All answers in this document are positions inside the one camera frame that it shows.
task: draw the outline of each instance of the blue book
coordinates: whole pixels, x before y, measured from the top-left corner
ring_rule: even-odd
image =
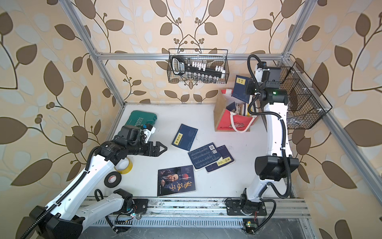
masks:
[[[192,143],[196,137],[196,133],[197,128],[192,128],[190,126],[181,124],[174,140],[172,141],[172,145],[190,151]]]
[[[249,97],[251,95],[245,93],[245,88],[252,78],[236,75],[235,85],[233,87],[232,96],[249,104]]]
[[[216,150],[214,143],[207,144],[188,153],[195,170],[200,170],[222,159],[222,155]]]
[[[216,169],[220,169],[221,167],[227,166],[227,165],[235,162],[235,160],[233,159],[232,155],[230,154],[230,152],[228,151],[228,149],[225,145],[220,146],[216,149],[222,155],[223,158],[221,160],[207,166],[206,167],[207,172],[215,171]]]

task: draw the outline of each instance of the ventilation grate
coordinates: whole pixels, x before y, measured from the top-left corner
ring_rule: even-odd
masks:
[[[92,226],[108,226],[106,219],[95,222]],[[239,218],[141,218],[133,219],[118,226],[135,226],[135,227],[201,227],[201,228],[242,228],[243,220]]]

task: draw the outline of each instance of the yellow label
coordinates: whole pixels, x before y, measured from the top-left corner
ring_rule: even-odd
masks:
[[[243,79],[243,78],[237,78],[237,79],[236,79],[236,83],[245,85],[245,79]]]
[[[223,158],[222,160],[217,162],[217,165],[221,166],[221,165],[226,164],[226,163],[231,162],[231,161],[232,161],[232,159],[230,157]]]
[[[179,145],[179,142],[180,142],[180,139],[182,138],[182,136],[183,136],[182,133],[178,133],[178,135],[176,136],[175,141],[174,141],[175,145]]]

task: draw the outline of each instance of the yellow tape roll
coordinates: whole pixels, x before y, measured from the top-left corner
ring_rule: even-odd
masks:
[[[133,162],[132,162],[129,158],[127,158],[127,159],[129,160],[129,166],[127,166],[126,169],[124,169],[124,170],[122,170],[122,171],[119,171],[119,170],[117,170],[117,169],[114,167],[114,169],[115,169],[118,173],[120,173],[120,174],[127,174],[127,173],[130,172],[131,169],[133,168]]]

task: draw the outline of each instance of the black wire basket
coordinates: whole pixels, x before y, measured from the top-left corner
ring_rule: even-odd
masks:
[[[312,80],[311,85],[304,83],[298,74],[303,72],[295,64],[281,67],[280,88],[287,90],[289,100],[286,124],[288,129],[310,129],[333,106]],[[314,97],[314,93],[325,101],[325,106]]]
[[[170,83],[181,81],[227,84],[230,74],[228,50],[169,49],[167,76]]]

